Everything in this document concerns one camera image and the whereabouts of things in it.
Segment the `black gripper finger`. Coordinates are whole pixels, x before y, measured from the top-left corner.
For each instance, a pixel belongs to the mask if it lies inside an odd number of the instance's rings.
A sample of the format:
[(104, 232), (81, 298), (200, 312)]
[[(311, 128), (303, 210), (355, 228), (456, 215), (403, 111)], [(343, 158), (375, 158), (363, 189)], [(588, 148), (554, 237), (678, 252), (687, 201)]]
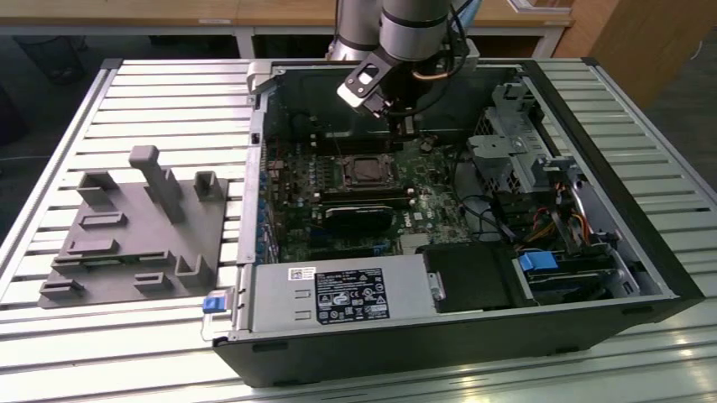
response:
[(404, 143), (420, 136), (415, 117), (392, 118), (392, 142)]

